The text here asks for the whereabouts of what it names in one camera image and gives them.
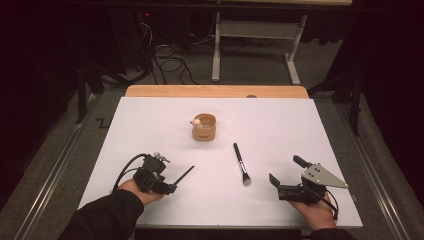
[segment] small wooden bowl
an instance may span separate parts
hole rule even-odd
[[[212,114],[202,113],[194,119],[199,118],[202,122],[201,127],[193,127],[193,138],[197,141],[207,142],[215,139],[216,118]]]

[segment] sleeve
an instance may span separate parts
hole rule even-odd
[[[143,211],[136,195],[117,190],[77,210],[58,239],[128,240]]]
[[[356,240],[348,231],[337,228],[324,228],[313,231],[311,240]]]

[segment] wooden edge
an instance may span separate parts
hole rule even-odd
[[[132,85],[125,97],[309,98],[302,86]]]

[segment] brush handle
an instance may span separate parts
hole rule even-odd
[[[246,168],[244,167],[243,159],[241,158],[240,151],[238,149],[237,143],[234,143],[234,150],[236,150],[237,159],[239,161],[240,168],[243,171],[243,174],[247,174],[247,171],[246,171]]]

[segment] white table surface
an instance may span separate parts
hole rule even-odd
[[[211,142],[192,138],[189,122],[200,113],[217,119]],[[234,142],[252,178],[248,187],[242,184]],[[268,174],[284,185],[299,184],[305,170],[293,162],[299,155],[344,181],[311,99],[123,97],[80,207],[109,194],[132,157],[154,152],[171,161],[162,173],[166,183],[195,167],[174,194],[146,207],[138,227],[302,228],[303,218],[278,199]],[[140,158],[129,169],[142,163]],[[339,203],[338,227],[361,227],[349,190],[328,189]]]

